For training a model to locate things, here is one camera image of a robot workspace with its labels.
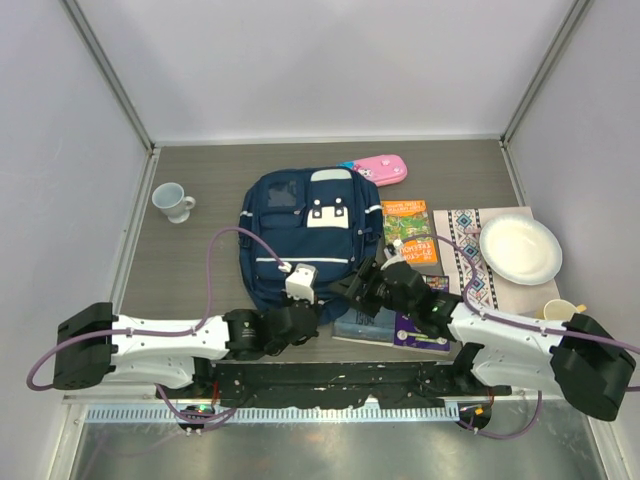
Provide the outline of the dark blue 1984 book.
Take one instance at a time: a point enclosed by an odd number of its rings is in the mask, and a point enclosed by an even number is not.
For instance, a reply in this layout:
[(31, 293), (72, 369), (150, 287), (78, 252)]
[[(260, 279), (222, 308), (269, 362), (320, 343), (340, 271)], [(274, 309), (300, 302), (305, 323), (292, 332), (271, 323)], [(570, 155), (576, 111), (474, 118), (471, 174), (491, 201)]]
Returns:
[(332, 338), (357, 343), (392, 346), (395, 317), (393, 311), (381, 308), (375, 317), (354, 309), (333, 322)]

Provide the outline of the navy blue student backpack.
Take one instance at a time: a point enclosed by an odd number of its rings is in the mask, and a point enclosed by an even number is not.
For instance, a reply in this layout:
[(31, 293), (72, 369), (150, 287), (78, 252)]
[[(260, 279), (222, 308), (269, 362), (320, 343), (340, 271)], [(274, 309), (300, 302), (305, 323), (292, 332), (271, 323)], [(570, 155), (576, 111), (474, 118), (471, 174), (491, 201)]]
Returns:
[(349, 304), (329, 285), (357, 270), (377, 253), (383, 210), (377, 186), (343, 166), (285, 169), (262, 176), (245, 194), (239, 227), (244, 286), (260, 310), (284, 299), (281, 261), (316, 268), (314, 291), (322, 307), (319, 323), (344, 315)]

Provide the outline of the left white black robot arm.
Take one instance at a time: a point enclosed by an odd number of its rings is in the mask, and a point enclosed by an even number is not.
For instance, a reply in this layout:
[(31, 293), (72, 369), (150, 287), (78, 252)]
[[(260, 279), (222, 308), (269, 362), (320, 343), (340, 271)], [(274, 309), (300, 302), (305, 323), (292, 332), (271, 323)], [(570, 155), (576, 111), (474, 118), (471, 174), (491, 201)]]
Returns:
[(53, 387), (159, 384), (200, 399), (213, 385), (205, 361), (277, 356), (317, 336), (318, 325), (319, 308), (307, 301), (265, 312), (235, 309), (202, 324), (116, 315), (110, 303), (99, 302), (59, 325)]

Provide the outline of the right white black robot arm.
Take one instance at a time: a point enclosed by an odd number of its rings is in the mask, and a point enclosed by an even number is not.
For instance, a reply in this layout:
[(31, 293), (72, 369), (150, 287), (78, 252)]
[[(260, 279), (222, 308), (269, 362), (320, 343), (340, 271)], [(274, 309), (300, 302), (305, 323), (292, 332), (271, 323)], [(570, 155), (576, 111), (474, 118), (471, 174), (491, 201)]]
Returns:
[(381, 267), (372, 258), (330, 288), (367, 315), (385, 308), (432, 338), (461, 343), (451, 380), (462, 394), (484, 386), (537, 390), (613, 421), (630, 389), (636, 369), (631, 345), (587, 315), (544, 321), (488, 310), (464, 295), (431, 289), (405, 262)]

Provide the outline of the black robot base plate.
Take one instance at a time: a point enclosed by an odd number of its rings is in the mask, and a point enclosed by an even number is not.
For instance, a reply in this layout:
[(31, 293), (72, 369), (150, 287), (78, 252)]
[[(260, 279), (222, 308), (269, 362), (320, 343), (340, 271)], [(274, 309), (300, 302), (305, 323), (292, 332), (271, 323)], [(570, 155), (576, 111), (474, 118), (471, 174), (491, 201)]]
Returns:
[(426, 362), (247, 363), (196, 362), (193, 383), (166, 387), (171, 400), (212, 400), (230, 408), (346, 409), (372, 397), (384, 409), (442, 406), (446, 398), (509, 396), (452, 364)]

